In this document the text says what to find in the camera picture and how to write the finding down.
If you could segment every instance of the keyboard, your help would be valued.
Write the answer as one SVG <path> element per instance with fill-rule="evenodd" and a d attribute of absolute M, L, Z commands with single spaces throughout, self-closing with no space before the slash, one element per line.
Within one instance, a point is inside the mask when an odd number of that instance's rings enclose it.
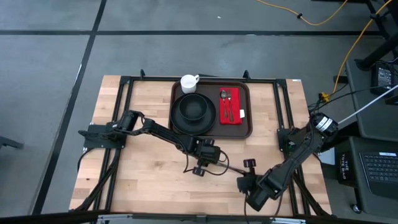
<path fill-rule="evenodd" d="M 395 153 L 367 152 L 361 154 L 368 181 L 398 183 L 398 157 Z"/>
<path fill-rule="evenodd" d="M 366 181 L 372 194 L 398 200 L 397 154 L 392 152 L 360 153 Z"/>

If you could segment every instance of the wooden table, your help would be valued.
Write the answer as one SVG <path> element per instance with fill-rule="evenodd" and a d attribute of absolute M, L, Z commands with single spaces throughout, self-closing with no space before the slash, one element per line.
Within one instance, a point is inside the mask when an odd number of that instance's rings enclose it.
<path fill-rule="evenodd" d="M 93 115 L 95 124 L 111 121 L 120 76 L 104 76 Z M 141 111 L 146 117 L 166 126 L 169 121 L 170 94 L 173 82 L 134 82 L 130 110 Z M 307 102 L 300 80 L 287 80 L 290 104 L 296 127 L 308 122 Z M 279 127 L 271 84 L 248 83 L 252 106 L 253 132 L 243 140 L 216 139 L 215 145 L 224 150 L 234 167 L 244 169 L 243 160 L 255 158 L 256 172 L 265 173 L 281 163 L 276 130 Z M 123 91 L 122 104 L 127 85 Z M 98 182 L 104 149 L 94 149 L 81 162 L 70 208 L 79 206 Z M 244 195 L 238 192 L 239 174 L 228 171 L 222 176 L 206 174 L 199 177 L 183 174 L 185 155 L 160 139 L 142 134 L 127 137 L 119 163 L 112 212 L 173 213 L 208 215 L 243 215 Z M 196 164 L 192 157 L 190 167 Z M 305 183 L 322 208 L 331 212 L 329 199 L 319 161 L 311 156 L 302 165 Z M 221 172 L 224 168 L 210 165 L 209 170 Z M 108 186 L 104 187 L 100 208 L 104 208 Z M 303 213 L 300 191 L 296 187 L 298 209 Z M 248 215 L 273 215 L 278 200 L 269 199 L 260 212 L 247 206 Z M 291 216 L 289 191 L 286 190 L 279 212 Z"/>

